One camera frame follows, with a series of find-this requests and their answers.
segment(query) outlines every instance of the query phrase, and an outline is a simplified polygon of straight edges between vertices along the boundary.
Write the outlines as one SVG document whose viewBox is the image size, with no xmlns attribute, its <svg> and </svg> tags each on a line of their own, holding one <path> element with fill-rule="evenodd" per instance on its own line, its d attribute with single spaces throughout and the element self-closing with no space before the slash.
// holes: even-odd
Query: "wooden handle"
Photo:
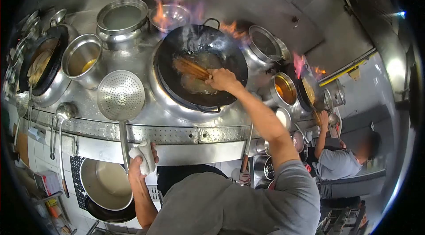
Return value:
<svg viewBox="0 0 425 235">
<path fill-rule="evenodd" d="M 66 195 L 66 197 L 67 197 L 67 198 L 69 198 L 68 187 L 66 186 L 66 181 L 65 181 L 65 179 L 62 179 L 62 187 L 63 187 L 63 190 L 65 191 L 65 195 Z"/>
<path fill-rule="evenodd" d="M 242 158 L 242 165 L 241 165 L 241 173 L 244 173 L 245 170 L 247 170 L 248 165 L 248 155 L 244 155 Z"/>
</svg>

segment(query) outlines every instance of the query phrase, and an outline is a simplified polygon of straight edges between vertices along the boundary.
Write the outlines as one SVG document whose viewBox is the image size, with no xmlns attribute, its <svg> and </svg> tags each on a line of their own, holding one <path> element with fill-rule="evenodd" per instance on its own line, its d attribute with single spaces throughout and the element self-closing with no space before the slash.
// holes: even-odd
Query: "hand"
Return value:
<svg viewBox="0 0 425 235">
<path fill-rule="evenodd" d="M 158 152 L 155 150 L 155 143 L 151 143 L 151 149 L 153 154 L 153 159 L 155 163 L 159 162 Z M 128 179 L 129 181 L 133 180 L 143 180 L 147 175 L 143 175 L 140 172 L 140 164 L 142 163 L 142 158 L 137 156 L 135 159 L 130 158 L 130 165 L 128 166 Z"/>
<path fill-rule="evenodd" d="M 347 149 L 347 146 L 345 145 L 345 143 L 342 140 L 341 140 L 340 144 L 341 144 L 341 148 Z"/>
<path fill-rule="evenodd" d="M 205 83 L 211 85 L 214 89 L 232 93 L 238 88 L 243 87 L 241 82 L 236 79 L 235 74 L 228 69 L 208 69 L 207 71 L 212 75 L 212 79 L 206 80 Z"/>
<path fill-rule="evenodd" d="M 329 124 L 329 115 L 328 115 L 327 111 L 326 110 L 323 110 L 320 113 L 319 118 L 320 118 L 320 121 L 322 123 L 321 129 L 325 129 L 326 130 L 328 128 L 328 124 Z"/>
</svg>

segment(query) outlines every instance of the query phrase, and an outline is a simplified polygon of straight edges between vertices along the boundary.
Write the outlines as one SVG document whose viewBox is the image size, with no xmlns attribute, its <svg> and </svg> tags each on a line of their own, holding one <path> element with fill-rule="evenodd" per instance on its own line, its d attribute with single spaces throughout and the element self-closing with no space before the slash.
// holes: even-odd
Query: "orange sauce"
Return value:
<svg viewBox="0 0 425 235">
<path fill-rule="evenodd" d="M 295 91 L 292 90 L 286 80 L 280 76 L 274 79 L 274 86 L 279 96 L 288 104 L 293 104 L 295 101 Z"/>
</svg>

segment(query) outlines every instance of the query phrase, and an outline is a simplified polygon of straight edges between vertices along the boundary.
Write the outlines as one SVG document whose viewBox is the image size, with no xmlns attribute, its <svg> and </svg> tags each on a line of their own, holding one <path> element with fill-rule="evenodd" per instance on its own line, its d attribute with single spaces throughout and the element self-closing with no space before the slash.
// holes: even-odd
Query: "gray t-shirt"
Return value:
<svg viewBox="0 0 425 235">
<path fill-rule="evenodd" d="M 138 234 L 314 234 L 319 191 L 299 160 L 276 171 L 275 190 L 240 186 L 215 173 L 173 185 L 151 227 Z"/>
<path fill-rule="evenodd" d="M 362 168 L 351 150 L 323 149 L 318 163 L 313 166 L 322 180 L 338 180 L 356 175 Z"/>
</svg>

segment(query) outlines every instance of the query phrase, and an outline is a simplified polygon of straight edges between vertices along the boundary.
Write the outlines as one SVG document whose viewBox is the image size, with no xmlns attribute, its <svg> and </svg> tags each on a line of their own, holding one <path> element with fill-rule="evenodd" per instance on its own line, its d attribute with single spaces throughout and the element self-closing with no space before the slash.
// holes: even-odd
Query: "noodles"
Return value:
<svg viewBox="0 0 425 235">
<path fill-rule="evenodd" d="M 316 102 L 316 95 L 314 89 L 311 87 L 311 85 L 307 82 L 305 78 L 303 78 L 303 85 L 311 104 L 314 104 Z"/>
</svg>

